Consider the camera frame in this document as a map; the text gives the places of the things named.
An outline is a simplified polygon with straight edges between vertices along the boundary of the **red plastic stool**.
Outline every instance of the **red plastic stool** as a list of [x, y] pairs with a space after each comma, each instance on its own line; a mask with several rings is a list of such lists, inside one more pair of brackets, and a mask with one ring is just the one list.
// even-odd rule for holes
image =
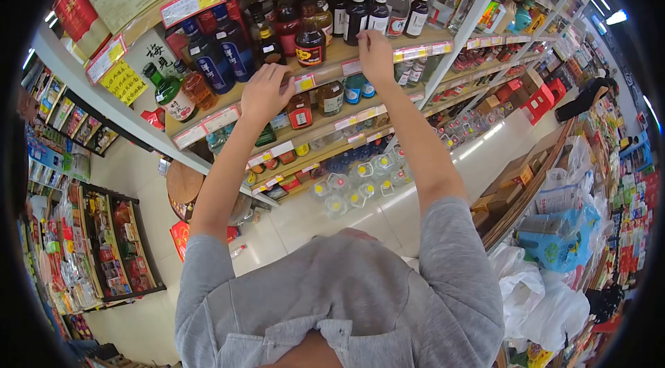
[[520, 108], [528, 108], [529, 112], [527, 117], [532, 125], [535, 125], [544, 114], [547, 113], [552, 107], [554, 107], [554, 96], [550, 92], [549, 88], [543, 84], [538, 91], [533, 93], [533, 95], [520, 106]]
[[508, 101], [511, 94], [523, 85], [520, 78], [508, 81], [503, 87], [499, 89], [494, 95], [499, 99], [499, 103], [503, 104]]
[[559, 101], [561, 101], [563, 96], [566, 95], [566, 87], [563, 86], [563, 83], [559, 78], [555, 78], [554, 80], [548, 82], [546, 85], [554, 97], [554, 105], [556, 106]]

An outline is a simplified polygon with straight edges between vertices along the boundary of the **yellow sign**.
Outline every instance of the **yellow sign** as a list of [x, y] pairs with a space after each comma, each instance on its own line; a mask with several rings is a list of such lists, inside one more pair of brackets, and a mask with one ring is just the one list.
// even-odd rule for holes
[[127, 106], [148, 89], [145, 81], [123, 59], [102, 77], [100, 83]]

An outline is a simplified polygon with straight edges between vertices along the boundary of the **round wooden lid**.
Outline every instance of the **round wooden lid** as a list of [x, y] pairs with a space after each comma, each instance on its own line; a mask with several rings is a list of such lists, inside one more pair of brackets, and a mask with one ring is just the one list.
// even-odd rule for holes
[[171, 199], [179, 204], [196, 199], [204, 183], [203, 173], [174, 160], [166, 172], [166, 191]]

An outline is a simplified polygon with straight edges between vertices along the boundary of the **hand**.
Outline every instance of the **hand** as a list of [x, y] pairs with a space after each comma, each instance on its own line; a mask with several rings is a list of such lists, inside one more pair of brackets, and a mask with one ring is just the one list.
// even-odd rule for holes
[[394, 83], [392, 47], [386, 37], [377, 30], [362, 30], [356, 37], [365, 78], [377, 89], [377, 92], [379, 92], [378, 86]]
[[284, 93], [279, 93], [279, 86], [284, 74], [292, 72], [291, 67], [279, 64], [263, 64], [249, 79], [240, 98], [241, 119], [253, 125], [266, 124], [287, 105], [295, 94], [295, 78], [289, 78], [289, 85]]

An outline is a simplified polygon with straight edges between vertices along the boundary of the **blue plastic bag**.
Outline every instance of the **blue plastic bag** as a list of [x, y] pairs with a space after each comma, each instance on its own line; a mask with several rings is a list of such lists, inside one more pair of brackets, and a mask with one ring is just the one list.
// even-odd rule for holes
[[580, 210], [569, 209], [562, 213], [532, 215], [529, 218], [541, 218], [554, 225], [559, 221], [562, 225], [574, 228], [573, 231], [567, 231], [569, 236], [563, 238], [556, 234], [524, 231], [526, 228], [520, 225], [515, 234], [518, 245], [533, 256], [541, 267], [566, 273], [578, 265], [586, 266], [591, 257], [589, 236], [601, 223], [601, 216], [592, 204], [585, 203]]

